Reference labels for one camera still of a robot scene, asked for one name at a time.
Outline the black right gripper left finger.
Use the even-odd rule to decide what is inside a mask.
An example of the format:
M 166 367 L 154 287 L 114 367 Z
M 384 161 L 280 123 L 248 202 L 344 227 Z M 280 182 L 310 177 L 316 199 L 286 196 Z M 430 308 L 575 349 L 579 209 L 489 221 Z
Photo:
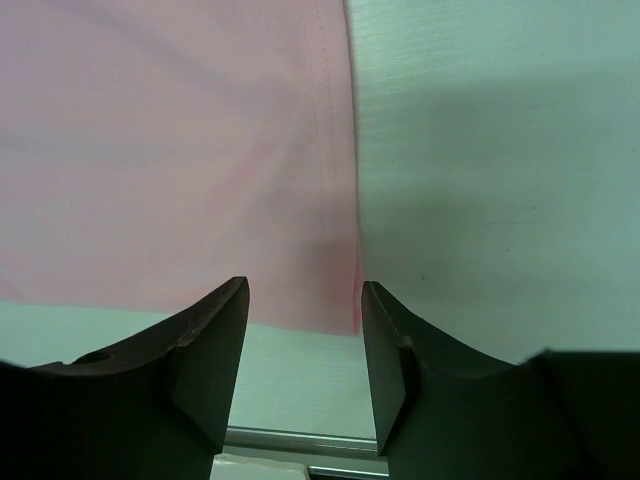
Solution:
M 5 479 L 206 479 L 224 446 L 249 310 L 234 277 L 70 364 L 1 366 Z

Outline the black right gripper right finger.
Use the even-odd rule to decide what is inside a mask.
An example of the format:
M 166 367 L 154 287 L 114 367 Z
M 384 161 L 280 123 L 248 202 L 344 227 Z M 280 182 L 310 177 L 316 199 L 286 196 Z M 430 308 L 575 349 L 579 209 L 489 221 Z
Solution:
M 378 451 L 393 479 L 635 479 L 639 356 L 546 350 L 510 364 L 361 296 Z

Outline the pink t-shirt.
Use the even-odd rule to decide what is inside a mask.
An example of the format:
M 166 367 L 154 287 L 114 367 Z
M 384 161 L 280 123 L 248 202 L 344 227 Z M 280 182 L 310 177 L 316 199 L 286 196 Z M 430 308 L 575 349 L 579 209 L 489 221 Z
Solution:
M 360 329 L 341 1 L 5 1 L 1 296 Z

